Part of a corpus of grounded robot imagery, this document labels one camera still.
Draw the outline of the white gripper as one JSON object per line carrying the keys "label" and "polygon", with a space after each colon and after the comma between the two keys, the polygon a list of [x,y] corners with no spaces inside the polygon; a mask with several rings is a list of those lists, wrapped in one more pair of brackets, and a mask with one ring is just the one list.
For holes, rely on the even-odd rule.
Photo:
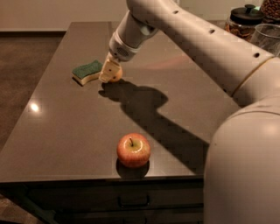
{"label": "white gripper", "polygon": [[117,29],[108,45],[109,53],[103,63],[99,80],[108,83],[122,69],[119,62],[130,61],[140,49],[140,38]]}

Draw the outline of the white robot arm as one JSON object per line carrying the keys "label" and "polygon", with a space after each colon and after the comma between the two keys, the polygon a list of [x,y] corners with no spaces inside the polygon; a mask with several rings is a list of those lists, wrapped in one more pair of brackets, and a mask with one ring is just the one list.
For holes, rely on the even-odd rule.
{"label": "white robot arm", "polygon": [[205,224],[280,224],[280,59],[181,9],[126,0],[106,65],[131,60],[161,31],[220,89],[207,112],[234,112],[213,134],[204,171]]}

